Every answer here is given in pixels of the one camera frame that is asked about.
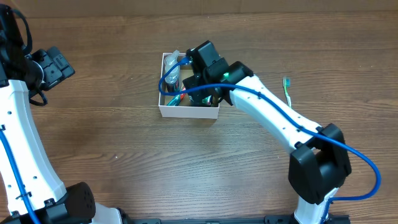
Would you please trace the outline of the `green Dettol soap packet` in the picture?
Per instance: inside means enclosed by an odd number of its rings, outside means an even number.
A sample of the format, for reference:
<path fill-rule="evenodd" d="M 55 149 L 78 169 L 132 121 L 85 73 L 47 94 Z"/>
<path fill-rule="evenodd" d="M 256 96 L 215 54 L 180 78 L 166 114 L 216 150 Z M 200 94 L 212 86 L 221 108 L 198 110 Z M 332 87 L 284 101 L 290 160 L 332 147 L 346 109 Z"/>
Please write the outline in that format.
<path fill-rule="evenodd" d="M 213 104 L 213 97 L 211 95 L 202 99 L 202 101 L 201 101 L 202 106 L 210 107 L 210 106 L 212 106 L 212 104 Z"/>

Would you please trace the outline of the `clear spray bottle dark liquid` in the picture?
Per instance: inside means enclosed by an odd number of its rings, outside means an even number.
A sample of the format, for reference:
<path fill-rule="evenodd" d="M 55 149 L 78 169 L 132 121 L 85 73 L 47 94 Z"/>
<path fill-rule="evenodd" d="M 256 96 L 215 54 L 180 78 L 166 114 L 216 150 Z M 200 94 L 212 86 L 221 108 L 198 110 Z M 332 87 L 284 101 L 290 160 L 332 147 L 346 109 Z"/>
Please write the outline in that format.
<path fill-rule="evenodd" d="M 175 50 L 164 59 L 165 73 L 169 73 L 164 83 L 168 92 L 180 91 L 180 67 L 177 65 L 173 70 L 174 65 L 178 63 L 180 52 Z"/>

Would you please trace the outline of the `green Colgate toothpaste tube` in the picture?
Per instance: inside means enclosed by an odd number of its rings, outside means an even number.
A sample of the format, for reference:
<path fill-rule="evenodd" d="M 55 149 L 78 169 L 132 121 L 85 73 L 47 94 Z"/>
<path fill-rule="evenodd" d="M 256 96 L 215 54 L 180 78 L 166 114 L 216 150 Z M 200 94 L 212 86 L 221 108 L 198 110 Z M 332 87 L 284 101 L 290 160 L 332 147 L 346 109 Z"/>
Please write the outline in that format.
<path fill-rule="evenodd" d="M 175 95 L 168 103 L 167 106 L 178 106 L 183 100 L 185 93 Z"/>

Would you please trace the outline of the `green white toothbrush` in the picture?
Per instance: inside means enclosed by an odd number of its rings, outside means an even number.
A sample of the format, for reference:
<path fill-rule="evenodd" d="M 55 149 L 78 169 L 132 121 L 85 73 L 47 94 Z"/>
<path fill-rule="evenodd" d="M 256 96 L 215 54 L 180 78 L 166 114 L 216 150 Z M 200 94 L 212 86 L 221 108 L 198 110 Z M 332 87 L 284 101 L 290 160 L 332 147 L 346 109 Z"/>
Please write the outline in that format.
<path fill-rule="evenodd" d="M 287 100 L 287 105 L 291 108 L 292 107 L 292 100 L 291 97 L 289 95 L 288 89 L 290 88 L 290 79 L 288 77 L 284 77 L 282 79 L 282 85 L 284 88 L 284 94 Z"/>

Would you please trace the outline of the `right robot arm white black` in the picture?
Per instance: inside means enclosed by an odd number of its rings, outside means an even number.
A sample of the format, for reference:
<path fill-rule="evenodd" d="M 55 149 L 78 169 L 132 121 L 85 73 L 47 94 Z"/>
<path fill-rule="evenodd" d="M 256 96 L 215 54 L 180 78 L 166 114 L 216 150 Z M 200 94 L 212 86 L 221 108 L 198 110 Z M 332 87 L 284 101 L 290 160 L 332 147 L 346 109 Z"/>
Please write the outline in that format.
<path fill-rule="evenodd" d="M 344 136 L 334 124 L 320 126 L 273 95 L 241 62 L 228 64 L 207 40 L 188 49 L 193 76 L 184 79 L 198 103 L 206 95 L 225 99 L 266 128 L 289 155 L 289 182 L 298 194 L 291 215 L 267 215 L 265 223 L 349 223 L 347 215 L 328 213 L 335 196 L 351 173 Z"/>

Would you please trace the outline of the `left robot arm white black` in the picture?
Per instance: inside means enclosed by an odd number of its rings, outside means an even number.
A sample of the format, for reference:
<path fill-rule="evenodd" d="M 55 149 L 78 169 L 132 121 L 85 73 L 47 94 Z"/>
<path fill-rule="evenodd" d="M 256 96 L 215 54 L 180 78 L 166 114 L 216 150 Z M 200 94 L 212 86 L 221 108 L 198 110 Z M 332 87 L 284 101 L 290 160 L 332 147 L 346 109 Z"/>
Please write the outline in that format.
<path fill-rule="evenodd" d="M 95 202 L 85 182 L 66 187 L 53 169 L 35 127 L 31 106 L 75 71 L 56 47 L 32 51 L 16 17 L 1 5 L 1 177 L 10 215 L 4 223 L 132 223 L 120 208 Z"/>

